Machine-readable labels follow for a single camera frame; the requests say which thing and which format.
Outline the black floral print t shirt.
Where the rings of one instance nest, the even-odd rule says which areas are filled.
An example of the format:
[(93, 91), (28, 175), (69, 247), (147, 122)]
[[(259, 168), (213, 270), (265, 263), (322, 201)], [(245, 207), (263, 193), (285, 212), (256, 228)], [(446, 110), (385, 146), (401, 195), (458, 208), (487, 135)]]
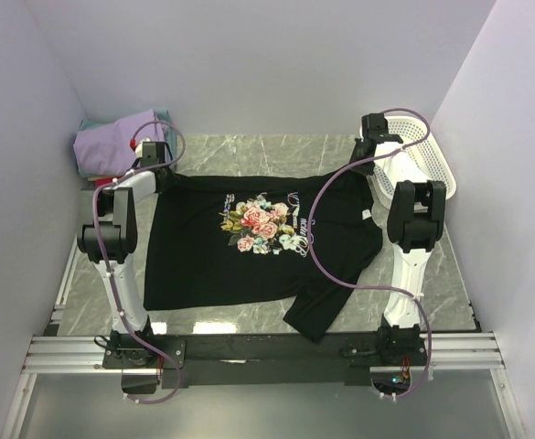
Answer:
[(367, 179), (177, 175), (150, 232), (144, 307), (292, 298), (284, 322), (319, 342), (383, 245)]

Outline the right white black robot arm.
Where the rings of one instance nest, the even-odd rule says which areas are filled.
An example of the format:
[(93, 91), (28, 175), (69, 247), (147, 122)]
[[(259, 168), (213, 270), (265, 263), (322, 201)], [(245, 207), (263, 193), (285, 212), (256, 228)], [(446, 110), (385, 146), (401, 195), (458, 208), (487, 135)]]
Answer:
[(377, 330), (376, 354), (400, 361), (425, 351), (420, 332), (423, 319), (423, 278), (435, 244), (444, 233), (447, 188), (415, 164), (408, 150), (430, 136), (430, 126), (419, 140), (405, 142), (390, 132), (383, 112), (361, 117), (359, 138), (350, 157), (360, 174), (380, 169), (393, 186), (386, 231), (393, 249), (391, 294)]

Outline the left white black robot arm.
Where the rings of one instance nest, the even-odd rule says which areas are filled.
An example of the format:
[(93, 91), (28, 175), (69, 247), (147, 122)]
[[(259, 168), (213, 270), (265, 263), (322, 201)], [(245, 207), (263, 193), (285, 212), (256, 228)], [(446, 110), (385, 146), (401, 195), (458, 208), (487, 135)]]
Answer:
[(150, 317), (138, 292), (136, 204), (158, 193), (173, 176), (175, 153), (165, 141), (143, 140), (139, 150), (123, 176), (80, 192), (77, 246), (99, 273), (112, 310), (105, 353), (130, 367), (149, 367), (170, 357), (154, 346)]

